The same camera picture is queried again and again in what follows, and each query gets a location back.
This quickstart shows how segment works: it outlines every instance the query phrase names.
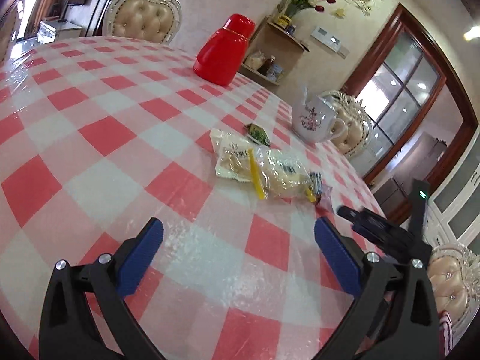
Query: red bottle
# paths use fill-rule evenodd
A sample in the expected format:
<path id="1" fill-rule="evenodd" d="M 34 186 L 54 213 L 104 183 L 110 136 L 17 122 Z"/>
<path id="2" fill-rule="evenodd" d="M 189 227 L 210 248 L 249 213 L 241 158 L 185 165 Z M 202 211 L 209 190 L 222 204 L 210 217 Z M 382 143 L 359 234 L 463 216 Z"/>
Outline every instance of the red bottle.
<path id="1" fill-rule="evenodd" d="M 215 32 L 197 55 L 193 69 L 211 83 L 227 86 L 232 82 L 254 33 L 255 23 L 234 14 Z"/>

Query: chair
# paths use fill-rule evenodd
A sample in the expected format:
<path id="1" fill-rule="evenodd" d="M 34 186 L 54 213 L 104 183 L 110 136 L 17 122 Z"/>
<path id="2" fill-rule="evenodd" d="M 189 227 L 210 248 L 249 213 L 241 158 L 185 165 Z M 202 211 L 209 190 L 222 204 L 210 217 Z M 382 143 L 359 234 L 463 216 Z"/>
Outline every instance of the chair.
<path id="1" fill-rule="evenodd" d="M 456 344 L 480 306 L 480 256 L 460 243 L 436 247 L 427 270 L 438 311 L 452 320 Z"/>
<path id="2" fill-rule="evenodd" d="M 103 34 L 169 44 L 180 28 L 178 0 L 112 0 Z"/>
<path id="3" fill-rule="evenodd" d="M 346 125 L 344 133 L 332 139 L 333 144 L 346 157 L 355 156 L 370 142 L 374 129 L 370 118 L 353 96 L 339 91 L 327 91 L 322 93 L 322 96 L 331 102 L 337 116 L 344 120 Z"/>
<path id="4" fill-rule="evenodd" d="M 0 64 L 10 59 L 11 50 L 17 40 L 19 27 L 20 17 L 15 5 L 0 28 Z"/>

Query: thermos lid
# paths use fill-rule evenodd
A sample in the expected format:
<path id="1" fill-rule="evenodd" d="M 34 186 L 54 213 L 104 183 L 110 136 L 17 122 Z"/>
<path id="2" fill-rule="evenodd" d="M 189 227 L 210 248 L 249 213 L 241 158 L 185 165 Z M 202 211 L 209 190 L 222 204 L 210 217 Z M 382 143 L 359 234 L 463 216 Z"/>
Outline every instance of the thermos lid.
<path id="1" fill-rule="evenodd" d="M 255 31 L 255 23 L 248 17 L 235 13 L 230 16 L 223 28 L 233 31 L 249 39 Z"/>

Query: red and white tablecloth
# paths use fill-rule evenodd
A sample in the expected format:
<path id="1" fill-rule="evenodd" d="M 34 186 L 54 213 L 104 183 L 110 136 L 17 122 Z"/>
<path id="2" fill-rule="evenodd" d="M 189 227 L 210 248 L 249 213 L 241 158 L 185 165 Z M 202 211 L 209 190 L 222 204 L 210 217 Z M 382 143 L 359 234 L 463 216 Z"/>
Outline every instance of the red and white tablecloth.
<path id="1" fill-rule="evenodd" d="M 216 177 L 210 129 L 262 126 L 321 171 L 334 209 L 380 213 L 374 197 L 332 143 L 292 134 L 289 105 L 241 74 L 208 83 L 193 60 L 97 37 L 42 45 L 0 71 L 0 310 L 33 354 L 55 262 L 114 252 L 151 216 L 164 242 L 126 302 L 168 359 L 311 359 L 351 304 L 314 241 L 321 213 Z"/>

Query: teapot handle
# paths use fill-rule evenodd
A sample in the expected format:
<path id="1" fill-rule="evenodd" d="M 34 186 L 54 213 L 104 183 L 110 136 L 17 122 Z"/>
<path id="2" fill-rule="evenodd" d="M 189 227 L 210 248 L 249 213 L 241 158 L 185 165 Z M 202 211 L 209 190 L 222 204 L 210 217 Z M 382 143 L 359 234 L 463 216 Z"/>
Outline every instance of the teapot handle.
<path id="1" fill-rule="evenodd" d="M 340 129 L 339 132 L 334 133 L 329 139 L 338 138 L 338 137 L 339 137 L 340 135 L 342 135 L 342 134 L 345 132 L 345 130 L 347 129 L 347 125 L 345 124 L 345 120 L 340 119 L 339 117 L 337 117 L 337 118 L 335 118 L 335 119 L 333 120 L 333 123 L 331 124 L 330 134 L 332 134 L 332 132 L 331 132 L 331 131 L 332 131 L 332 128 L 333 128 L 333 126 L 334 126 L 337 122 L 342 125 L 342 128 Z"/>

